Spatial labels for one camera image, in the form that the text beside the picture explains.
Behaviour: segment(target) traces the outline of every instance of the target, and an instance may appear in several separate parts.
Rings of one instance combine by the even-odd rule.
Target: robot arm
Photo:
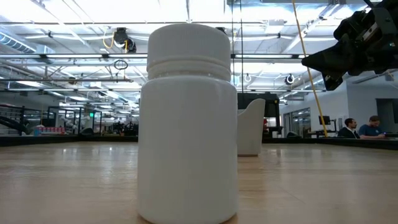
[[[355,12],[334,32],[338,43],[302,60],[304,66],[322,72],[327,90],[336,89],[343,75],[364,71],[381,74],[398,68],[398,0],[383,0],[372,9]]]

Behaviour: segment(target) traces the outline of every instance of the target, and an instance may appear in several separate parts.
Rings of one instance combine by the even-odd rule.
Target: bottle cap
[[[231,79],[230,42],[222,31],[199,24],[174,24],[149,36],[148,78],[163,73],[209,73]]]

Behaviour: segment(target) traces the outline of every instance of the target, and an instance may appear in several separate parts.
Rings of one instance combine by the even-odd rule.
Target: white plastic bottle
[[[221,223],[238,209],[229,48],[224,33],[197,24],[166,26],[149,37],[138,212],[152,223]]]

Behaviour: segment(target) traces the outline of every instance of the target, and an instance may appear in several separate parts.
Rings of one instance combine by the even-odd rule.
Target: wall
[[[317,93],[317,95],[324,116],[330,116],[330,119],[348,118],[349,113],[348,113],[347,86],[345,82],[342,83],[335,91],[329,91],[327,93]],[[313,93],[309,93],[307,96],[305,96],[304,101],[290,101],[288,102],[288,104],[289,105],[287,106],[280,107],[281,114],[286,114],[304,108],[310,108],[311,130],[316,131],[322,129],[322,125],[319,124],[318,117],[320,114]],[[333,123],[327,128],[333,130],[334,129]]]
[[[390,85],[364,86],[349,84],[347,86],[349,116],[358,125],[368,123],[372,115],[377,115],[376,99],[398,98],[398,89]]]

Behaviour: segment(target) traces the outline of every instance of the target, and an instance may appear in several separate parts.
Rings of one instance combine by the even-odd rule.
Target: man
[[[364,124],[359,129],[361,139],[384,139],[386,136],[379,128],[380,119],[378,116],[371,116],[369,124]]]
[[[338,131],[337,136],[344,138],[353,138],[359,139],[360,136],[355,131],[356,129],[356,121],[353,118],[348,118],[344,121],[346,127],[343,127],[340,131]]]

